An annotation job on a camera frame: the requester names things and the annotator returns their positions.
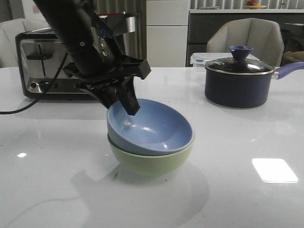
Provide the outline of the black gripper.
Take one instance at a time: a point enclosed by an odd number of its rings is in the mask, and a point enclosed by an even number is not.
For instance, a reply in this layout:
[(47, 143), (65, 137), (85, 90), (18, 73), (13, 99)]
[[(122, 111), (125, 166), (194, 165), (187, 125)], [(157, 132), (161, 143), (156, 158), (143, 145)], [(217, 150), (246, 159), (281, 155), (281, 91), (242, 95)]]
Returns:
[(123, 56), (122, 62), (114, 69), (85, 76), (77, 68), (75, 63), (69, 63), (63, 68), (68, 77), (75, 76), (80, 80), (79, 89), (95, 100), (99, 101), (107, 109), (120, 100), (128, 115), (136, 115), (140, 109), (138, 103), (133, 76), (144, 80), (151, 72), (146, 59), (137, 59)]

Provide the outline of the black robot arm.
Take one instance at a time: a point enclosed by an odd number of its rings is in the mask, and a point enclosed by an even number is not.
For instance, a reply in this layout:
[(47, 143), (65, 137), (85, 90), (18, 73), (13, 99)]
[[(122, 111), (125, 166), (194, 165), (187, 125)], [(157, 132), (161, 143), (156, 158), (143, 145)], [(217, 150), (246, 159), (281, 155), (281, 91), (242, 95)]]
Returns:
[(35, 4), (71, 57), (64, 70), (81, 80), (79, 89), (106, 108), (120, 101), (129, 115), (135, 115), (140, 105), (133, 79), (148, 76), (148, 61), (126, 55), (88, 1), (37, 0)]

